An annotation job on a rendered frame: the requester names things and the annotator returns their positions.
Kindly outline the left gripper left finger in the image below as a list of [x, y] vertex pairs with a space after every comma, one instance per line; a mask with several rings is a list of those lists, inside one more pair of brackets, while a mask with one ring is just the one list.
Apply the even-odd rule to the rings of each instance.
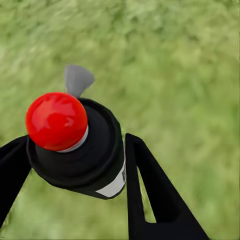
[[21, 136], [0, 148], [0, 228], [32, 167], [27, 139], [28, 135]]

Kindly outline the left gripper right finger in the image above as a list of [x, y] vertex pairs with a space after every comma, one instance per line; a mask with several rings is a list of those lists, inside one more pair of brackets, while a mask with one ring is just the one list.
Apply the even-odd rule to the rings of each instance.
[[[210, 240], [145, 142], [125, 134], [129, 240]], [[156, 223], [145, 220], [140, 171]]]

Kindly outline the pesticide atomizer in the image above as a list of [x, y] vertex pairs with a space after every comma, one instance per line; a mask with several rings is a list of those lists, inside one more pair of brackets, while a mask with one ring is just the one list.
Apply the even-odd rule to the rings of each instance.
[[66, 92], [48, 92], [32, 102], [25, 117], [26, 153], [50, 185], [111, 200], [127, 182], [125, 141], [110, 109], [80, 97], [95, 81], [88, 68], [68, 65]]

